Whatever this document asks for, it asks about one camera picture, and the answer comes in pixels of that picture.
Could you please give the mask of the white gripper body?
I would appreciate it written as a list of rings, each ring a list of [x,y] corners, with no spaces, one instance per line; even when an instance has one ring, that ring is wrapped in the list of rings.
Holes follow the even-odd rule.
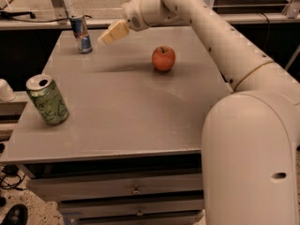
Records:
[[[149,28],[141,11],[142,0],[131,0],[122,5],[123,17],[130,29],[142,31]]]

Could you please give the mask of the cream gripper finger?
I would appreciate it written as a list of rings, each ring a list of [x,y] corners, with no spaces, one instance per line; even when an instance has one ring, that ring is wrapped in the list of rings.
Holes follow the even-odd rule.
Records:
[[[129,34],[129,26],[126,21],[113,22],[98,38],[98,42],[106,45],[115,42]]]

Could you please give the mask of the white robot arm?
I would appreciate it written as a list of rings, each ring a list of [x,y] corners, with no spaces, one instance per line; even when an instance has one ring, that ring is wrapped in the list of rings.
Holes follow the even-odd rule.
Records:
[[[183,21],[232,89],[202,130],[206,225],[299,225],[299,83],[204,0],[132,0],[100,36]]]

